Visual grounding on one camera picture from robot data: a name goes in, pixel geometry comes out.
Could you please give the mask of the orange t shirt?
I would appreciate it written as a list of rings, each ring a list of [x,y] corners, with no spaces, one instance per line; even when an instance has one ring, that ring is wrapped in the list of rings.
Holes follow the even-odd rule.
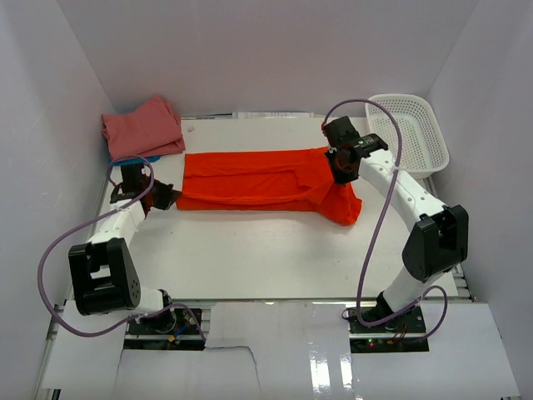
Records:
[[[334,183],[323,147],[266,152],[203,152],[185,156],[181,211],[318,213],[354,224],[362,200]]]

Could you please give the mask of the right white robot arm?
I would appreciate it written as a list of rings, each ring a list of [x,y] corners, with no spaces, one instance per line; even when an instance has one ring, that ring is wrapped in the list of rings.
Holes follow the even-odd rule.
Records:
[[[377,135],[362,136],[350,118],[340,117],[322,126],[329,148],[325,153],[335,183],[358,178],[370,183],[385,198],[409,229],[401,252],[402,267],[387,289],[366,312],[356,318],[367,327],[393,333],[406,322],[406,312],[427,294],[442,275],[466,260],[469,215],[461,206],[450,207],[428,193],[409,173],[395,165],[387,144]]]

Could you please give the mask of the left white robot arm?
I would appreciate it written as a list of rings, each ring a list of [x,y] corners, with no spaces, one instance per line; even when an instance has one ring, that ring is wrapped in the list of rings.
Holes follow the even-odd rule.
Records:
[[[143,287],[129,244],[151,209],[166,211],[181,193],[152,179],[140,163],[122,165],[122,180],[112,190],[112,215],[84,244],[71,247],[68,261],[77,310],[83,316],[117,311],[147,314],[157,332],[171,330],[176,312],[162,289]]]

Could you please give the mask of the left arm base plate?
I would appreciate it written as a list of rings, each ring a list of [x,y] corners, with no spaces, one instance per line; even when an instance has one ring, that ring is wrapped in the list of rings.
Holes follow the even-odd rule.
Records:
[[[202,351],[200,334],[202,310],[193,308],[196,319],[183,308],[174,308],[160,317],[130,322],[123,342],[125,350]]]

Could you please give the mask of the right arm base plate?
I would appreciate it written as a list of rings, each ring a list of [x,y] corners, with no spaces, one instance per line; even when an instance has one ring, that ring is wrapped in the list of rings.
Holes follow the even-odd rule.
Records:
[[[426,324],[420,307],[374,327],[361,324],[356,309],[348,308],[342,317],[349,323],[352,354],[428,353]]]

